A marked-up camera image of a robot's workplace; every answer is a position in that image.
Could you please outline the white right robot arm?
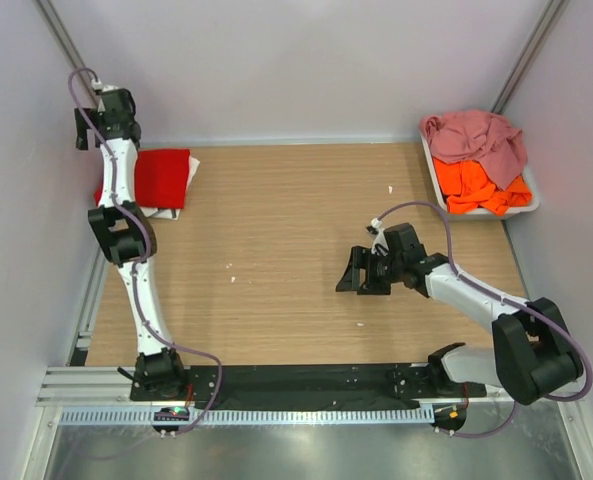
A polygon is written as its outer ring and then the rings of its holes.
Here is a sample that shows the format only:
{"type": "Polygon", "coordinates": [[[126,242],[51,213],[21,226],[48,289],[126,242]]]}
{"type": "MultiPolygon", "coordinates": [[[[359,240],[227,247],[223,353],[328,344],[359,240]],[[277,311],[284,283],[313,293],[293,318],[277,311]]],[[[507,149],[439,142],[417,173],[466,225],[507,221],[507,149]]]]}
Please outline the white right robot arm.
{"type": "Polygon", "coordinates": [[[506,294],[455,268],[448,256],[428,254],[412,225],[372,228],[371,247],[354,246],[335,289],[388,295],[403,284],[449,305],[485,329],[489,349],[457,342],[428,358],[428,387],[448,396],[463,383],[503,389],[521,405],[551,396],[576,381],[584,366],[557,305],[506,294]]]}

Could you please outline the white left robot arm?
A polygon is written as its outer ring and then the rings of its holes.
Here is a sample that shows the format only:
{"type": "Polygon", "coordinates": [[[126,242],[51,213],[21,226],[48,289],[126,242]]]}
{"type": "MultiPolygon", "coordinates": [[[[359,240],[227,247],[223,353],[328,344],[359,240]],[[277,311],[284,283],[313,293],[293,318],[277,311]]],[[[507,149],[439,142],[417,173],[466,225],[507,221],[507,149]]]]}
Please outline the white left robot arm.
{"type": "Polygon", "coordinates": [[[127,374],[134,401],[177,400],[188,376],[162,315],[154,279],[156,236],[136,202],[135,167],[141,130],[131,92],[92,83],[98,105],[75,109],[76,148],[89,148],[88,134],[103,158],[103,180],[97,206],[88,223],[108,263],[123,281],[135,324],[137,357],[127,374]]]}

